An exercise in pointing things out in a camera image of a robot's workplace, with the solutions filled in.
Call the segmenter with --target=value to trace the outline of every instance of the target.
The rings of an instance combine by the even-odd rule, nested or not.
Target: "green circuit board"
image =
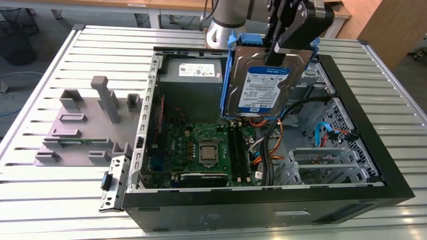
[[[243,141],[247,142],[255,136],[255,129],[251,126],[242,127]],[[227,124],[175,124],[169,126],[165,137],[165,155],[163,158],[161,171],[164,173],[218,173],[228,175],[230,187],[255,186],[258,181],[254,179],[255,173],[250,168],[250,156],[246,155],[247,172],[250,181],[232,178],[231,151],[228,143]],[[218,163],[200,163],[200,146],[212,144],[218,146]]]

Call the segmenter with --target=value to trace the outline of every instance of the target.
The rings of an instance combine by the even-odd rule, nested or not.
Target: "cpu socket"
[[[219,163],[219,143],[214,140],[199,141],[199,163],[211,168]]]

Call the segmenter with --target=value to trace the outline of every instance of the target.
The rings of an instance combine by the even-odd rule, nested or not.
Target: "metal latch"
[[[127,156],[113,157],[108,171],[101,179],[101,199],[99,212],[123,212],[121,202],[127,188],[131,160]]]

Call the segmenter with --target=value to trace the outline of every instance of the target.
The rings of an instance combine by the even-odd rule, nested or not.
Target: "open computer chassis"
[[[155,49],[132,159],[125,156],[112,159],[103,181],[100,212],[124,210],[145,232],[287,227],[342,223],[378,207],[395,205],[414,197],[328,55],[318,55],[310,64],[294,88],[288,104],[310,96],[335,94],[336,98],[330,102],[307,103],[284,121],[283,124],[290,126],[290,129],[284,129],[283,139],[291,140],[280,147],[283,154],[290,157],[286,160],[287,165],[283,161],[275,169],[274,186],[243,184],[240,181],[244,182],[244,179],[228,183],[224,187],[180,188],[173,187],[172,182],[163,188],[144,186],[144,171],[149,159],[148,128],[153,124],[156,112],[156,81],[160,69],[165,67],[165,58],[171,56],[224,62],[227,52],[212,49]],[[335,143],[328,143],[326,148],[318,148],[311,134],[316,121],[330,122],[336,128],[356,133],[358,139],[347,141],[340,138]],[[298,145],[298,139],[302,138],[304,144]],[[328,157],[332,161],[323,162],[323,166],[332,164],[331,167],[343,170],[328,171],[334,176],[327,176],[324,171],[324,181],[303,184],[303,176],[299,175],[303,174],[302,169],[315,169],[322,164],[312,165],[312,161]],[[299,162],[299,172],[288,168],[290,161]],[[248,182],[256,183],[254,173],[255,171]]]

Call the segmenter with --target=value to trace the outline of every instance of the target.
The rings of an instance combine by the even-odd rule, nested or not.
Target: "trash bin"
[[[33,18],[32,9],[0,7],[0,14],[5,21],[21,32],[31,36],[39,32],[39,27]]]
[[[36,59],[24,32],[8,21],[0,21],[0,56],[15,66],[27,65]]]

